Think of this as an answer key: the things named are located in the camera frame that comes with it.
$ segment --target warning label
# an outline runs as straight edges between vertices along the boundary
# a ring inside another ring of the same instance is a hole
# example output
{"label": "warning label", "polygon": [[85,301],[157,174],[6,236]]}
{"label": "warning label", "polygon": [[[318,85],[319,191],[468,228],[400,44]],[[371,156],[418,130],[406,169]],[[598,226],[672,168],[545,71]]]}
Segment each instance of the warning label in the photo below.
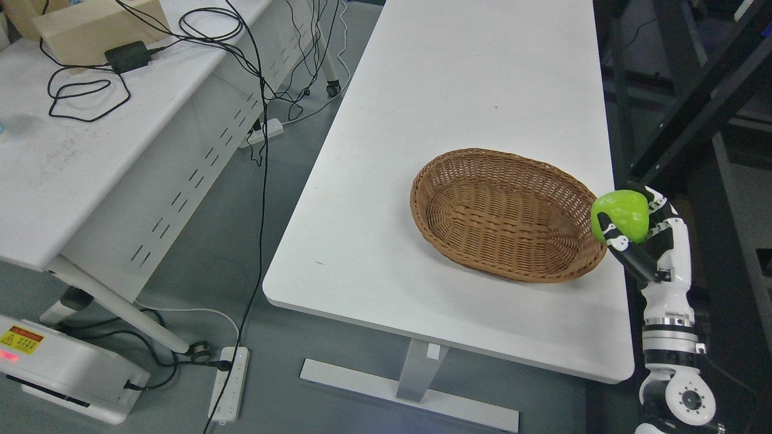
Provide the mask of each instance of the warning label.
{"label": "warning label", "polygon": [[13,326],[0,337],[0,344],[19,350],[26,354],[32,354],[43,340],[43,336],[32,333],[19,326]]}

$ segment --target robotic hand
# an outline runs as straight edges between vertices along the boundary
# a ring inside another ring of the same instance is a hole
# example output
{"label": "robotic hand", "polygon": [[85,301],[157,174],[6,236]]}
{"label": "robotic hand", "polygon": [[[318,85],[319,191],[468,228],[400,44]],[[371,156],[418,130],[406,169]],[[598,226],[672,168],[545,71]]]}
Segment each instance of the robotic hand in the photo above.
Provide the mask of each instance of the robotic hand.
{"label": "robotic hand", "polygon": [[605,212],[598,222],[611,253],[646,283],[643,312],[643,354],[649,376],[638,397],[645,423],[635,434],[718,432],[709,425],[716,414],[716,400],[695,368],[695,356],[705,352],[694,330],[694,309],[686,299],[692,285],[689,234],[678,212],[659,192],[641,185],[631,189],[648,200],[649,229],[646,240],[631,242]]}

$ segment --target table surface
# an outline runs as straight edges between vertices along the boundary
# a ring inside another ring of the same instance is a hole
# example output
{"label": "table surface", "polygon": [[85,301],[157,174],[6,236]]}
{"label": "table surface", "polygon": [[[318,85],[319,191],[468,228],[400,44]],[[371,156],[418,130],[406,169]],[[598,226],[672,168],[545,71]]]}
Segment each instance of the table surface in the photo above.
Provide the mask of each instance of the table surface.
{"label": "table surface", "polygon": [[[254,22],[271,1],[232,4],[247,22]],[[184,12],[227,7],[222,0],[161,0],[161,5],[177,33]],[[205,14],[192,16],[190,22],[210,35],[234,26],[232,20]],[[56,65],[36,42],[20,40],[1,52],[0,122],[10,137],[0,143],[0,259],[44,270],[225,55],[220,49],[180,42],[156,54],[149,66],[124,74],[131,100],[102,120],[85,124],[48,116],[46,83]],[[63,73],[57,83],[105,76],[112,75]],[[79,116],[92,117],[123,95],[118,84],[98,99],[64,101],[57,110],[77,108]]]}
{"label": "table surface", "polygon": [[427,162],[486,147],[613,189],[592,2],[389,0],[263,284],[275,305],[615,383],[634,368],[611,255],[578,280],[466,269],[416,228]]}

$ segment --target wicker basket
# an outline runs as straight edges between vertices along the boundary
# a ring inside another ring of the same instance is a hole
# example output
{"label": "wicker basket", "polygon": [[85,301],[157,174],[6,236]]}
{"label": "wicker basket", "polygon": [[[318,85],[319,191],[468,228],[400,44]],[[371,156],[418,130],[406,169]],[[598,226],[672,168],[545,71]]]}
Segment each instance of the wicker basket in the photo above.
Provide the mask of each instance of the wicker basket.
{"label": "wicker basket", "polygon": [[440,253],[537,283],[576,279],[603,259],[606,246],[590,230],[594,200],[550,164],[478,148],[430,161],[410,194],[415,224]]}

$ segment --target white table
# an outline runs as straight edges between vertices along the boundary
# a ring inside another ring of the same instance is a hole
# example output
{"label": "white table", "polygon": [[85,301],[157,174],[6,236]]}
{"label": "white table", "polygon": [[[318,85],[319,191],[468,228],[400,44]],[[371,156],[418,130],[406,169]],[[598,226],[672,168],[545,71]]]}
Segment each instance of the white table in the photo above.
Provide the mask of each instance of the white table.
{"label": "white table", "polygon": [[[300,43],[284,1],[232,3],[251,23],[263,75],[278,88],[300,47],[311,42],[310,3],[293,1]],[[161,4],[176,33],[186,11],[227,8],[223,0]],[[211,14],[193,15],[191,23],[209,35],[235,26]],[[229,42],[256,64],[244,35]],[[48,116],[46,82],[55,69],[36,42],[18,41],[0,53],[0,120],[10,133],[0,143],[0,259],[56,273],[184,353],[188,343],[130,302],[262,113],[259,81],[226,52],[181,42],[124,74],[133,95],[126,105],[84,124]],[[59,79],[105,76],[111,75],[88,71]],[[112,89],[106,96],[63,101],[57,112],[94,117],[123,98],[120,84]]]}
{"label": "white table", "polygon": [[[464,419],[482,410],[434,391],[420,401],[447,347],[628,378],[625,280],[611,255],[578,280],[517,283],[459,266],[421,237],[412,180],[464,147],[613,190],[592,2],[387,2],[263,289],[276,306],[411,337],[411,349],[398,386],[318,361],[301,376]],[[472,420],[517,430],[516,412],[488,410]]]}

